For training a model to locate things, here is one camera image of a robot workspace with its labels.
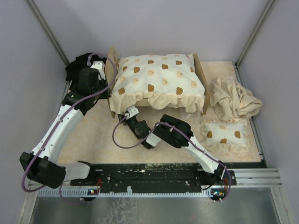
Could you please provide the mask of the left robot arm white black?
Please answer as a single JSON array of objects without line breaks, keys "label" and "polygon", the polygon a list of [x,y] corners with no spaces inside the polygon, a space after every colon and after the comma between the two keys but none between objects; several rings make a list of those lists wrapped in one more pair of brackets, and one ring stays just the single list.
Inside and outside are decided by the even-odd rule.
[{"label": "left robot arm white black", "polygon": [[22,153],[20,163],[24,169],[21,186],[24,191],[25,179],[56,189],[63,182],[81,179],[92,185],[97,180],[97,173],[91,170],[91,164],[76,162],[69,165],[57,163],[60,153],[71,132],[78,122],[92,109],[100,99],[110,96],[107,78],[102,62],[83,68],[79,73],[76,88],[69,92],[62,101],[58,115],[43,139],[30,153]]}]

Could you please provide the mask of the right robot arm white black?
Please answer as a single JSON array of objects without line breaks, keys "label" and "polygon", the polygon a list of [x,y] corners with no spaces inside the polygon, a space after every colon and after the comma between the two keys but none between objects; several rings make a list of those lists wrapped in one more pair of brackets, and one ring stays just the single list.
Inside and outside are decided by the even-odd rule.
[{"label": "right robot arm white black", "polygon": [[209,181],[215,185],[225,180],[226,168],[216,157],[212,156],[196,139],[191,126],[175,117],[164,114],[160,121],[151,129],[146,121],[138,121],[136,115],[130,117],[118,115],[119,125],[128,126],[133,135],[139,140],[131,147],[118,146],[123,149],[142,145],[146,149],[155,148],[160,142],[165,142],[178,149],[184,149],[195,158],[204,172],[209,174]]}]

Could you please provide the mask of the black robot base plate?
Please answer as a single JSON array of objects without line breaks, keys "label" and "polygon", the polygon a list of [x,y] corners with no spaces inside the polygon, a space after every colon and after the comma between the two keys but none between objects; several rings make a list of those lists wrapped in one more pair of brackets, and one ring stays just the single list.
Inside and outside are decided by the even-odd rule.
[{"label": "black robot base plate", "polygon": [[201,191],[211,186],[236,185],[231,170],[219,181],[205,173],[198,163],[93,164],[85,179],[71,181],[72,186],[97,186],[105,193],[120,192],[131,186],[138,192]]}]

